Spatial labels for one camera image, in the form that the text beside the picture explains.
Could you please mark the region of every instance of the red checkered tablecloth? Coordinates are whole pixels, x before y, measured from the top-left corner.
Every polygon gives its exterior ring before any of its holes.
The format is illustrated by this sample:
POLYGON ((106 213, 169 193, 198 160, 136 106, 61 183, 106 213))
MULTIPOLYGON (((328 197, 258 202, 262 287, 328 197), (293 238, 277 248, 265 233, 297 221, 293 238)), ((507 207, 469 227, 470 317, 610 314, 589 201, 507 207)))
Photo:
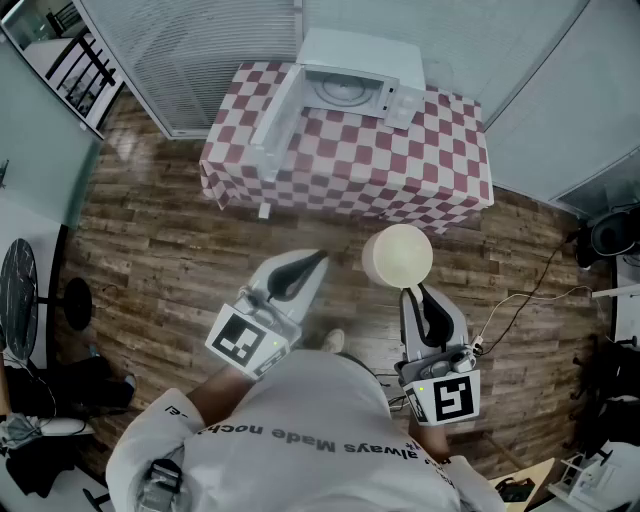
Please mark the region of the red checkered tablecloth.
POLYGON ((408 130, 381 119, 305 108, 274 182, 262 181, 249 141, 290 64, 244 63, 200 159, 207 197, 382 217, 443 232, 493 204, 480 105, 428 87, 408 130))

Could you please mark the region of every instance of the wall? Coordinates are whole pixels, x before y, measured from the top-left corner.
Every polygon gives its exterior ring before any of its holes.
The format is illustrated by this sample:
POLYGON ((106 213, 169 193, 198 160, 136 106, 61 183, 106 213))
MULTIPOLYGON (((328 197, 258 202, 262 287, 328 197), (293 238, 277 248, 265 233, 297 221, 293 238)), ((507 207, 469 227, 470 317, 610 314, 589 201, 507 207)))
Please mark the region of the wall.
MULTIPOLYGON (((618 286, 640 284, 640 268, 627 265, 622 257, 617 257, 618 286)), ((622 295, 617 298, 616 341, 637 336, 640 340, 640 295, 622 295)))
MULTIPOLYGON (((24 238, 33 249, 38 272, 38 294, 49 293, 51 264, 58 240, 60 224, 8 201, 0 190, 0 257, 4 258, 9 246, 16 238, 24 238)), ((39 368, 46 366, 46 321, 47 306, 38 306, 38 335, 31 360, 39 368)))
POLYGON ((640 6, 591 0, 487 130, 493 181, 551 200, 640 144, 640 6))
POLYGON ((425 79, 492 115, 586 0, 304 0, 304 29, 351 30, 420 48, 425 79))

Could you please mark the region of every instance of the white sneaker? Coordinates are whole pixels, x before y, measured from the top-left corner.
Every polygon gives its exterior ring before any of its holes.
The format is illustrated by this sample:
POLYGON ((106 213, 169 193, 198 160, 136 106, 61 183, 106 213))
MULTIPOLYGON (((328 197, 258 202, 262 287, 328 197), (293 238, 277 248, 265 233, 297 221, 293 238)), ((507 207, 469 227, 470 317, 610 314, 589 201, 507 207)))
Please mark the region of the white sneaker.
POLYGON ((344 331, 342 329, 334 329, 324 337, 321 352, 330 352, 337 354, 344 350, 344 331))

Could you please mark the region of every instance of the person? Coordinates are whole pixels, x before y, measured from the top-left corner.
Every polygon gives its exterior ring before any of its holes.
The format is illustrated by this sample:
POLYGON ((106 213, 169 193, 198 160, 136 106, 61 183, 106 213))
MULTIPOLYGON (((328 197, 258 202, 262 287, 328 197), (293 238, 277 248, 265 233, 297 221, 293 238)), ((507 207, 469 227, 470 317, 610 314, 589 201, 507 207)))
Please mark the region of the person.
POLYGON ((107 464, 116 512, 162 508, 146 494, 158 459, 181 471, 172 510, 505 510, 451 456, 442 426, 396 427, 377 379, 343 346, 334 330, 321 351, 295 350, 258 382, 226 367, 186 396, 167 391, 107 464))

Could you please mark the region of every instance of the microwave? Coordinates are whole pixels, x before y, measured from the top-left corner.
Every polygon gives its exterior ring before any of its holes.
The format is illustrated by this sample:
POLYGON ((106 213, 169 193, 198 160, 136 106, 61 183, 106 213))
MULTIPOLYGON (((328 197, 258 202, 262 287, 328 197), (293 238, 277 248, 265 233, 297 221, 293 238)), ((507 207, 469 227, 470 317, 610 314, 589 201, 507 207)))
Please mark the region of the microwave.
POLYGON ((311 28, 251 138, 260 178, 273 181, 304 107, 377 117, 407 130, 424 111, 420 49, 355 32, 311 28))

